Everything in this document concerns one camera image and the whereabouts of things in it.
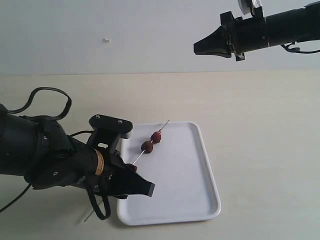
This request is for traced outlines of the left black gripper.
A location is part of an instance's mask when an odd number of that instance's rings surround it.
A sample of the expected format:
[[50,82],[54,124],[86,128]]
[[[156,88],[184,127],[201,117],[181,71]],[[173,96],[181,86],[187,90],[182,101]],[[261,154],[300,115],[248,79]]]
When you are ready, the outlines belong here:
[[79,179],[76,188],[90,189],[100,197],[127,199],[129,195],[153,195],[155,184],[145,180],[124,163],[120,153],[104,148],[83,148],[75,155],[74,167]]

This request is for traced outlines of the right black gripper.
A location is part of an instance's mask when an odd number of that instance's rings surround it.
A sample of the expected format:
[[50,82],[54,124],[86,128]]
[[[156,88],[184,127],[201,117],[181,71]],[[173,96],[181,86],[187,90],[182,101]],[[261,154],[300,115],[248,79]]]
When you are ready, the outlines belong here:
[[231,11],[220,15],[221,26],[207,37],[193,44],[193,52],[200,56],[218,56],[236,61],[245,60],[245,53],[269,47],[266,18],[263,8],[250,9],[251,18],[235,18]]

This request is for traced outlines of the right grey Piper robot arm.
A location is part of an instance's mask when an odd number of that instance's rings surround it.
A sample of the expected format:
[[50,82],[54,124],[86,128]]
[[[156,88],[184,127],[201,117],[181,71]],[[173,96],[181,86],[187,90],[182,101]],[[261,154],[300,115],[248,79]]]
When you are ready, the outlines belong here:
[[245,53],[281,46],[289,53],[303,54],[296,43],[320,39],[320,3],[313,2],[298,9],[264,16],[259,0],[240,0],[238,5],[250,18],[235,18],[231,11],[220,14],[220,26],[193,45],[196,55],[219,56],[237,61]]

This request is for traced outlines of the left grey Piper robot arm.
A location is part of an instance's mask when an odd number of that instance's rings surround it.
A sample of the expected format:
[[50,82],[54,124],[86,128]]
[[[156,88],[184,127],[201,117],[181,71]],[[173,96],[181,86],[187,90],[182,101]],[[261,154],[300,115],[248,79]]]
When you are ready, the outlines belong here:
[[56,121],[0,109],[0,172],[22,176],[36,190],[73,186],[91,195],[152,196],[155,185],[125,163],[117,145],[133,129],[130,121],[95,115],[87,142],[66,134]]

